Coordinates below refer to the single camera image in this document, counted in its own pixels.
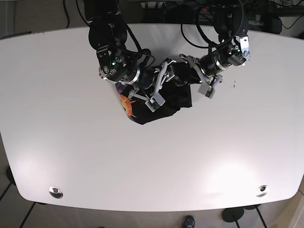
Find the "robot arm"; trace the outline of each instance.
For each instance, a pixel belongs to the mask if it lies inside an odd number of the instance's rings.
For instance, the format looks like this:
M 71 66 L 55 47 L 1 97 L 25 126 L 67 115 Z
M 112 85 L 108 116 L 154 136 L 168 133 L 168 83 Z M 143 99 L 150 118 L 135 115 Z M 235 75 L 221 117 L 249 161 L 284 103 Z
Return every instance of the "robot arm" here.
M 86 19 L 90 23 L 89 42 L 96 50 L 101 78 L 114 84 L 132 85 L 134 89 L 130 91 L 129 98 L 144 100 L 152 112 L 166 102 L 159 93 L 164 83 L 174 83 L 176 86 L 201 84 L 199 92 L 212 98 L 215 86 L 222 82 L 220 72 L 231 65 L 243 66 L 250 59 L 248 20 L 240 13 L 240 8 L 236 4 L 212 6 L 214 27 L 220 41 L 214 51 L 212 48 L 216 44 L 197 26 L 209 44 L 208 55 L 196 58 L 180 54 L 182 62 L 166 59 L 160 66 L 148 68 L 146 65 L 152 57 L 151 52 L 148 49 L 141 49 L 132 31 L 122 19 L 116 0 L 107 1 L 106 4 L 99 0 L 84 0 L 84 3 Z M 134 40 L 138 52 L 126 50 L 127 31 Z

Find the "floor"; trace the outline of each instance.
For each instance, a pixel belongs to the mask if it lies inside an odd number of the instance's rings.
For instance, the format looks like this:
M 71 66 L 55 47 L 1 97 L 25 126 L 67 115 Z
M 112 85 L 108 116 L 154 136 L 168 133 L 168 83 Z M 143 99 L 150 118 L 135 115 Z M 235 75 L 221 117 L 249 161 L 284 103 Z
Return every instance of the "floor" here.
M 66 0 L 70 15 L 70 27 L 80 27 L 82 22 L 76 10 L 74 0 Z M 142 10 L 138 2 L 124 5 L 122 14 L 127 23 L 141 21 Z M 293 23 L 294 18 L 283 19 L 285 26 Z M 304 30 L 304 18 L 297 22 L 290 30 L 283 30 L 282 35 L 297 36 Z M 16 2 L 15 33 L 32 31 L 63 29 L 67 19 L 64 14 L 62 0 L 20 0 Z M 8 166 L 4 147 L 0 140 L 0 192 L 3 192 L 9 181 L 5 176 Z M 300 190 L 304 192 L 304 181 Z M 270 228 L 287 228 L 294 220 L 296 211 L 301 207 L 304 196 L 297 193 L 293 198 L 280 202 L 264 204 L 260 207 L 261 213 Z M 11 186 L 0 203 L 0 227 L 17 228 L 21 224 L 32 202 L 23 199 L 15 186 Z M 191 214 L 196 218 L 198 228 L 235 228 L 234 223 L 224 223 L 221 218 L 222 210 L 205 210 L 192 212 L 120 212 L 77 209 L 54 205 L 36 204 L 24 228 L 178 228 L 184 216 Z M 240 220 L 242 228 L 261 228 L 262 223 L 256 211 L 246 211 Z

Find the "orange graphic print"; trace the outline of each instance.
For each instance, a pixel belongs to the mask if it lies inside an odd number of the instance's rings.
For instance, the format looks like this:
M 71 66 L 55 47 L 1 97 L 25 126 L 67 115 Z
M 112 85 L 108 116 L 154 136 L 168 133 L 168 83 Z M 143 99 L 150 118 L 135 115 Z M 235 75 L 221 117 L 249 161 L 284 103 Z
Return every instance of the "orange graphic print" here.
M 135 117 L 135 115 L 133 115 L 132 113 L 132 103 L 136 102 L 136 101 L 130 101 L 127 97 L 125 97 L 124 95 L 119 94 L 119 98 L 123 103 L 123 109 L 125 110 L 125 113 L 127 114 L 127 116 L 132 116 Z

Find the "white table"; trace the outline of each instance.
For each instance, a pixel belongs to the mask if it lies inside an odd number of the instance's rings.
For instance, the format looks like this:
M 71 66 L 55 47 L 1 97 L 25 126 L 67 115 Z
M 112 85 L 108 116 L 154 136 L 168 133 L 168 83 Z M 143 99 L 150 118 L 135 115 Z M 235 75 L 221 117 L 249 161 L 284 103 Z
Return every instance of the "white table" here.
M 131 25 L 160 63 L 188 45 L 179 25 Z M 217 40 L 211 27 L 203 28 Z M 195 26 L 185 26 L 194 42 Z M 249 32 L 252 60 L 213 99 L 146 125 L 100 79 L 88 28 L 0 41 L 0 131 L 27 200 L 122 211 L 219 209 L 288 199 L 304 173 L 304 41 Z M 127 47 L 135 50 L 130 39 Z M 269 192 L 257 197 L 257 189 Z M 63 198 L 48 189 L 59 187 Z

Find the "shoe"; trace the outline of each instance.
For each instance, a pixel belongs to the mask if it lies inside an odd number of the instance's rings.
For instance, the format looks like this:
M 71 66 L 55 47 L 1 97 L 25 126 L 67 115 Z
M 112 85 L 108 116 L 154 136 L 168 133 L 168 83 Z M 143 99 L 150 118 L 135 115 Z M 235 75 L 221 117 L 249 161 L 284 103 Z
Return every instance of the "shoe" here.
M 194 228 L 195 227 L 195 219 L 191 215 L 187 215 L 183 222 L 182 222 L 182 228 Z

